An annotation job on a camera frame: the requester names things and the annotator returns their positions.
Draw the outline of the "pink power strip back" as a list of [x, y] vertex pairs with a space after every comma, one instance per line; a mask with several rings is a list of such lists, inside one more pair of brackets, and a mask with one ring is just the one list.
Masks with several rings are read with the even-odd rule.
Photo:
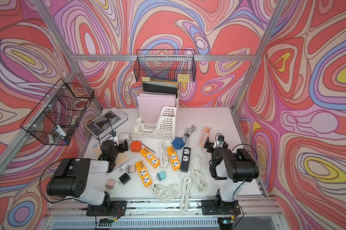
[[209, 139], [209, 135], [211, 132], [211, 128], [209, 127], [204, 127], [203, 133], [201, 135], [200, 141], [199, 141], [199, 146], [204, 147], [207, 140]]

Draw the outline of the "red cube socket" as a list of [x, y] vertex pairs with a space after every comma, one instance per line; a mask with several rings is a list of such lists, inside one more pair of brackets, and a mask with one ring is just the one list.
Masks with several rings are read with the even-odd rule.
[[141, 149], [142, 149], [142, 143], [140, 141], [134, 140], [131, 142], [131, 146], [130, 146], [131, 152], [139, 153]]

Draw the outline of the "small pink plug adapter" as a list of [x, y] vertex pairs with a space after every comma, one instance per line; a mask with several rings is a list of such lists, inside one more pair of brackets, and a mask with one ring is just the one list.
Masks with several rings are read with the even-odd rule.
[[135, 165], [129, 165], [127, 168], [126, 168], [126, 172], [127, 173], [135, 173], [137, 171], [136, 169], [136, 166]]

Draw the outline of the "black plug adapter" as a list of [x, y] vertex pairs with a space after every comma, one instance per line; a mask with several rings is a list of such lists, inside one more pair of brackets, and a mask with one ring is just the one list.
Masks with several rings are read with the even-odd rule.
[[128, 183], [130, 180], [131, 180], [131, 177], [129, 176], [127, 172], [119, 177], [119, 183], [123, 185]]

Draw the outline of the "pink usb charger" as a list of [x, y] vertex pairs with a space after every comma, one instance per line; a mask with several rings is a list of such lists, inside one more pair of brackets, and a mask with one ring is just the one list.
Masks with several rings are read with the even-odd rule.
[[108, 179], [108, 181], [105, 184], [105, 188], [106, 188], [107, 192], [109, 192], [110, 190], [114, 189], [115, 184], [116, 184], [116, 180]]

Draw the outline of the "orange power strip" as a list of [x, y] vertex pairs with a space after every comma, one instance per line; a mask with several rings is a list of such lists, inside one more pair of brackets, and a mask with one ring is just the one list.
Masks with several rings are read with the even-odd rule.
[[179, 163], [179, 159], [178, 159], [175, 148], [173, 146], [167, 147], [167, 153], [168, 153], [173, 170], [176, 171], [180, 169], [181, 165]]
[[150, 152], [147, 148], [142, 148], [140, 154], [145, 158], [146, 161], [154, 168], [157, 169], [160, 165], [160, 161]]
[[135, 164], [136, 170], [140, 176], [140, 179], [145, 187], [149, 187], [153, 184], [149, 173], [146, 170], [146, 167], [143, 161], [139, 161]]

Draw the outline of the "teal plug adapter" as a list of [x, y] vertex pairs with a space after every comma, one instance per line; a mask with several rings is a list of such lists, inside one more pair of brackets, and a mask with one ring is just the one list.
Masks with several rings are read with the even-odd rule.
[[156, 178], [157, 178], [159, 181], [162, 181], [162, 180], [166, 179], [166, 174], [165, 174], [165, 172], [162, 171], [162, 172], [157, 173], [157, 177], [156, 177]]

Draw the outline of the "blue cube adapter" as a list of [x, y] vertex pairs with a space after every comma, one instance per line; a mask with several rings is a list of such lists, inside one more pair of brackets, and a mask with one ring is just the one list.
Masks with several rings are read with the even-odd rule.
[[181, 150], [185, 146], [185, 141], [183, 140], [183, 138], [175, 138], [172, 142], [172, 146], [176, 150]]

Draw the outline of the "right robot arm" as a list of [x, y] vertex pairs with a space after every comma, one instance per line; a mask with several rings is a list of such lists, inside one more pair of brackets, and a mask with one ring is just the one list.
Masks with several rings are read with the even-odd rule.
[[214, 180], [224, 180], [223, 186], [217, 190], [213, 200], [202, 200], [202, 213], [209, 215], [242, 214], [237, 196], [244, 186], [259, 176], [257, 162], [246, 149], [241, 149], [239, 144], [234, 150], [228, 148], [223, 137], [215, 142], [206, 141], [204, 148], [211, 153], [209, 161], [210, 175]]

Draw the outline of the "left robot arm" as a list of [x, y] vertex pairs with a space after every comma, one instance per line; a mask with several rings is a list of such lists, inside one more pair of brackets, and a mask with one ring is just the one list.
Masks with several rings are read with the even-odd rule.
[[88, 205], [87, 216], [122, 217], [126, 201], [113, 201], [108, 192], [98, 190], [88, 182], [91, 174], [111, 173], [119, 154], [118, 144], [106, 140], [101, 145], [102, 154], [97, 160], [66, 158], [61, 160], [46, 187], [49, 196], [75, 199]]

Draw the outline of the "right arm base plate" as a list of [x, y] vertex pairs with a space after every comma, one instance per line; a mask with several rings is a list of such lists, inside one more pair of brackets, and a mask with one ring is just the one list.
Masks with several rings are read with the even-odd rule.
[[203, 215], [231, 215], [238, 216], [241, 209], [237, 201], [224, 202], [217, 200], [201, 200], [201, 208]]

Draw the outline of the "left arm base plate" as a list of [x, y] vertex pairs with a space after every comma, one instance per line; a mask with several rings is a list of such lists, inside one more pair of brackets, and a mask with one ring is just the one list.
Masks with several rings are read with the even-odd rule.
[[127, 201], [106, 201], [99, 206], [91, 206], [87, 209], [88, 217], [121, 217], [125, 215]]

